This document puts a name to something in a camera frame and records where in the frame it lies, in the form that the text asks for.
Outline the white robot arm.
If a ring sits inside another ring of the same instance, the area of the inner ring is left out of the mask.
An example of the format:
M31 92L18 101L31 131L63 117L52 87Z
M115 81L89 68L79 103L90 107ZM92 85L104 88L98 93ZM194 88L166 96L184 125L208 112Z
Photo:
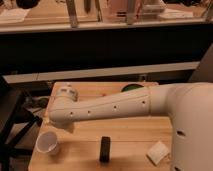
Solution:
M61 129L79 121L147 115L171 121L170 171L213 171L213 83L142 87L88 101L64 86L49 110L50 123Z

